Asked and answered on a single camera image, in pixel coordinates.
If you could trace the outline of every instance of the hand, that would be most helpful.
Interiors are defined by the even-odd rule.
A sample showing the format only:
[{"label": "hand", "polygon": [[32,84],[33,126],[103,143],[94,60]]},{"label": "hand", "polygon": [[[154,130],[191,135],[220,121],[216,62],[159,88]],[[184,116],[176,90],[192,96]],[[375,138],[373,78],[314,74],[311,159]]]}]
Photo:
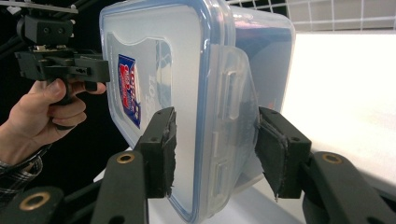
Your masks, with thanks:
[{"label": "hand", "polygon": [[[46,81],[35,82],[32,89],[11,109],[8,120],[0,126],[0,161],[17,164],[40,147],[63,138],[72,130],[59,130],[55,124],[76,126],[87,118],[85,103],[76,96],[85,91],[84,83],[71,80],[69,90],[71,104],[53,105],[64,98],[64,83],[59,78],[49,85]],[[106,86],[98,83],[97,91],[90,93],[102,94],[105,91]]]}]

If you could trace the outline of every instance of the grid panel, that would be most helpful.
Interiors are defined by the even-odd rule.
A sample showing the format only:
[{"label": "grid panel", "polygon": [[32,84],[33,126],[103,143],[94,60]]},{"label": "grid panel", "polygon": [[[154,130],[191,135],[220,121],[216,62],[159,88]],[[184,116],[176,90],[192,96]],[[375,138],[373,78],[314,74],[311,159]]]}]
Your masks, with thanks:
[{"label": "grid panel", "polygon": [[226,0],[289,17],[297,31],[393,30],[396,0]]}]

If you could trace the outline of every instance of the container label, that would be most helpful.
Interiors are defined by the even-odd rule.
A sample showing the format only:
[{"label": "container label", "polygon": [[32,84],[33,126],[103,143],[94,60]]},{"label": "container label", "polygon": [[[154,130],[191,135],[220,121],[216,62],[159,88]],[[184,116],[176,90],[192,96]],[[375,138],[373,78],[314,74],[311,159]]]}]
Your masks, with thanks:
[{"label": "container label", "polygon": [[124,113],[140,129],[141,108],[135,60],[119,54],[120,98]]}]

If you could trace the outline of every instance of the plaid sleeve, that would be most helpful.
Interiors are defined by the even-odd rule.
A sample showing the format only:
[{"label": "plaid sleeve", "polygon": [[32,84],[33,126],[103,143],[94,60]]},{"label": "plaid sleeve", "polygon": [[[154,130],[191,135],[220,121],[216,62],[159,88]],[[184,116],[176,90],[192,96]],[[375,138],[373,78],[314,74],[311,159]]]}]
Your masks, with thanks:
[{"label": "plaid sleeve", "polygon": [[[0,161],[0,171],[6,169],[9,165]],[[2,211],[8,203],[24,188],[38,176],[43,168],[43,162],[40,157],[29,172],[23,171],[23,168],[10,172],[9,174],[0,176],[0,211]]]}]

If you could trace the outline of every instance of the plastic food container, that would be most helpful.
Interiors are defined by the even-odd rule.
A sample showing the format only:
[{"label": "plastic food container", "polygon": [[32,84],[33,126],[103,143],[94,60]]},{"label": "plastic food container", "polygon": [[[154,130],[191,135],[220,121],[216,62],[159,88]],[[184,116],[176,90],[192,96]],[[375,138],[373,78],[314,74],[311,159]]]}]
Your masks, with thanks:
[{"label": "plastic food container", "polygon": [[258,106],[282,105],[291,23],[222,0],[136,0],[105,7],[100,29],[115,124],[133,147],[152,115],[173,106],[177,165],[169,200],[186,222],[213,216],[238,178],[245,186],[262,172],[247,168],[255,160]]}]

